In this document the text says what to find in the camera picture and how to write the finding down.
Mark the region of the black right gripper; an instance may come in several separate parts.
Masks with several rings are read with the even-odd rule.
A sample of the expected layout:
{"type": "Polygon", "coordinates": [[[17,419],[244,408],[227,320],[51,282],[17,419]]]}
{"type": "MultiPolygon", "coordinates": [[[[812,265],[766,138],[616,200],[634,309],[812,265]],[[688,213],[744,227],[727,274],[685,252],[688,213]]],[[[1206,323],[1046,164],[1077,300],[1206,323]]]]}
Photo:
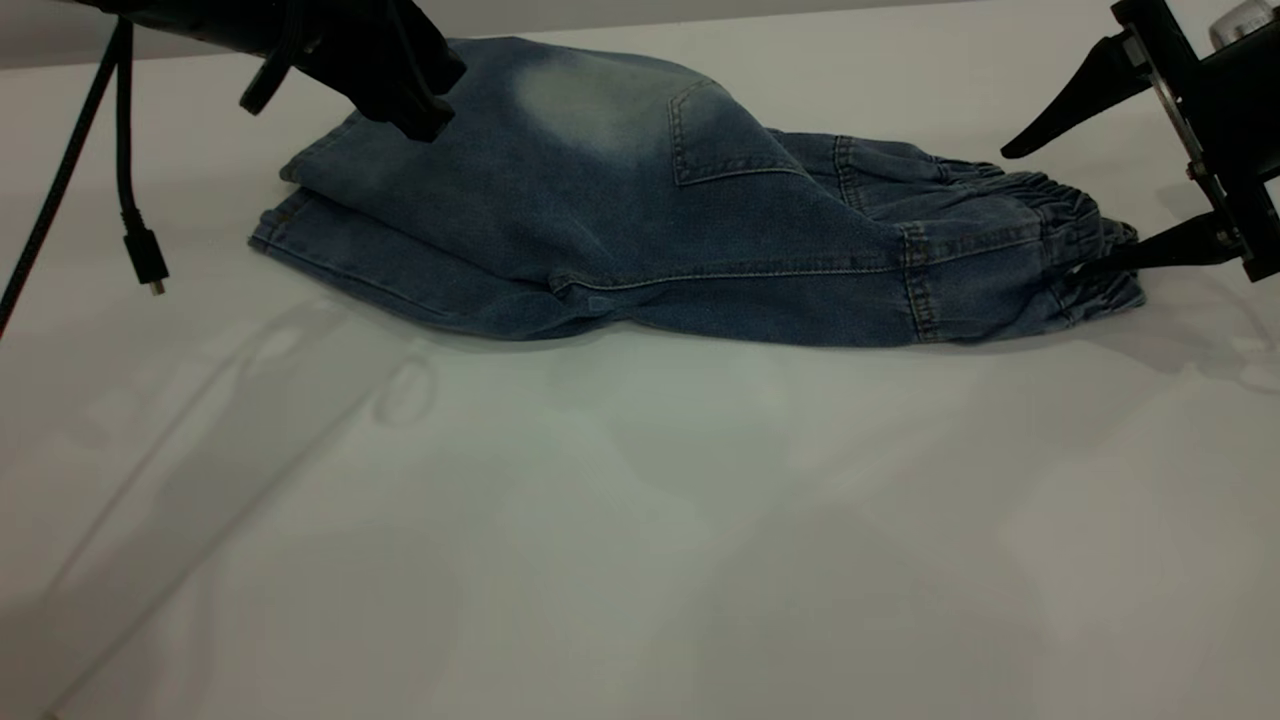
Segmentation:
{"type": "Polygon", "coordinates": [[[1189,177],[1212,210],[1084,263],[1076,277],[1239,259],[1253,282],[1277,274],[1277,3],[1243,1],[1210,27],[1199,58],[1165,1],[1120,1],[1129,35],[1100,40],[1050,105],[1001,147],[1021,159],[1128,99],[1155,88],[1187,150],[1189,177]]]}

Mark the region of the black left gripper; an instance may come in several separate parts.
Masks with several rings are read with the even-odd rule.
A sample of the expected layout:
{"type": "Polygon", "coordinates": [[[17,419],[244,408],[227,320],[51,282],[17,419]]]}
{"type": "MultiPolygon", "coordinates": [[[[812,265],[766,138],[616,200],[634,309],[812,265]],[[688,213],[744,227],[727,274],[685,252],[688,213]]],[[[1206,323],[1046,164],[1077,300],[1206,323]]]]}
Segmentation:
{"type": "Polygon", "coordinates": [[[454,118],[465,61],[413,1],[308,1],[298,68],[365,118],[430,143],[454,118]]]}

